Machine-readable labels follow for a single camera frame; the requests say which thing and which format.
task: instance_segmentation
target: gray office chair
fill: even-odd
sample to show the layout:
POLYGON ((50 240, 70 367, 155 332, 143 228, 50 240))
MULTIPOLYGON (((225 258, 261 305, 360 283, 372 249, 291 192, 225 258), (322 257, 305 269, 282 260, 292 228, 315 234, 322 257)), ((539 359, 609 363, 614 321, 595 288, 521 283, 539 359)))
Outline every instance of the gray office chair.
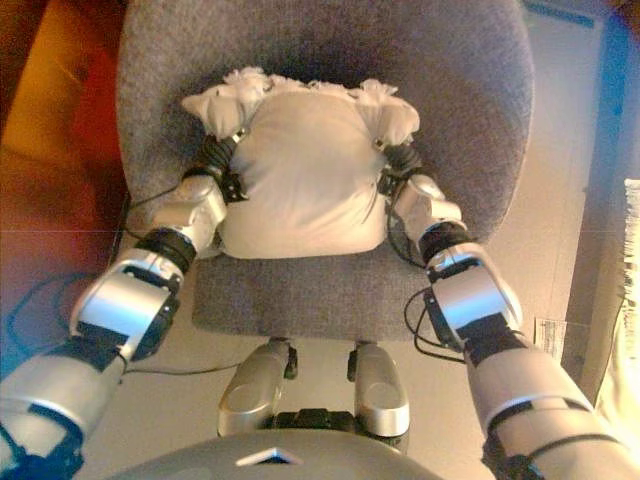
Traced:
MULTIPOLYGON (((303 81, 399 87, 415 147, 472 234, 511 201, 529 134, 533 67, 516 0, 133 1, 118 69, 118 127, 134 201, 176 184, 201 143, 180 100, 256 65, 303 81)), ((154 204, 132 212, 141 226, 154 204)), ((231 334, 409 338, 407 298, 424 272, 387 243, 357 255, 197 264, 193 321, 231 334)))

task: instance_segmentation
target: white cushion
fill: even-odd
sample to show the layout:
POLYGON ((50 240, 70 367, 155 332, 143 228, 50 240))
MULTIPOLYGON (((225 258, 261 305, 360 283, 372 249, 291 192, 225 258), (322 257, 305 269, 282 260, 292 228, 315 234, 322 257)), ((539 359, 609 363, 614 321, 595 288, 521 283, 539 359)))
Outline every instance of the white cushion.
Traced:
POLYGON ((385 199, 376 191, 382 154, 419 127, 396 89, 367 80, 360 89, 303 84, 248 67, 183 100, 207 134, 245 127, 232 170, 249 200, 228 205, 222 250, 236 258, 291 258, 364 252, 385 238, 385 199))

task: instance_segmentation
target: robotic hand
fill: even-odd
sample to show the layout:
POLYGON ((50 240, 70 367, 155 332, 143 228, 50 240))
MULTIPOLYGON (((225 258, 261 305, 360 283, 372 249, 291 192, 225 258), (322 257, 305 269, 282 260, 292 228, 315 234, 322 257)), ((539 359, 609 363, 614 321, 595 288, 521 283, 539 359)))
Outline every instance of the robotic hand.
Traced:
POLYGON ((420 170, 394 208, 426 265, 424 301, 436 336, 464 353, 487 439, 483 462, 496 478, 640 478, 567 373, 517 331, 519 302, 471 239, 460 210, 420 170))
POLYGON ((2 383, 1 478, 71 478, 80 468, 80 447, 128 362, 157 350, 189 266, 212 242, 226 203, 246 198, 229 168, 244 133, 205 139, 196 166, 156 213, 152 230, 78 300, 70 339, 2 383))

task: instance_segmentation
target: white ruffled fabric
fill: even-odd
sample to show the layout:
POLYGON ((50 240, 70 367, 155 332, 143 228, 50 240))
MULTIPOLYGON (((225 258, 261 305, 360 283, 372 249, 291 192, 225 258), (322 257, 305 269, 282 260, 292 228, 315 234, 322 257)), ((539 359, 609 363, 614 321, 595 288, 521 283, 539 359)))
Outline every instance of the white ruffled fabric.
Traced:
POLYGON ((223 251, 237 258, 357 253, 385 238, 384 198, 376 183, 384 158, 376 140, 411 141, 417 111, 397 88, 369 79, 361 88, 308 84, 246 67, 224 84, 182 101, 205 131, 249 134, 232 168, 250 200, 228 206, 223 251))

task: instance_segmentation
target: chair seat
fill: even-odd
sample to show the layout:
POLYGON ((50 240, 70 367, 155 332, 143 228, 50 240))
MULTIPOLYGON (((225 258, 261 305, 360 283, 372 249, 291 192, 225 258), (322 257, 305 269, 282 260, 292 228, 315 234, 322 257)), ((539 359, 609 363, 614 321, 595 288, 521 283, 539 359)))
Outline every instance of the chair seat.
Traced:
MULTIPOLYGON (((130 2, 118 126, 134 200, 176 184, 200 144, 183 97, 234 68, 308 82, 399 87, 414 146, 472 235, 502 221, 529 134, 533 67, 516 0, 130 2)), ((141 226, 157 203, 135 212, 141 226)), ((402 307, 427 284, 387 244, 364 254, 197 265, 194 322, 238 334, 407 338, 402 307)))

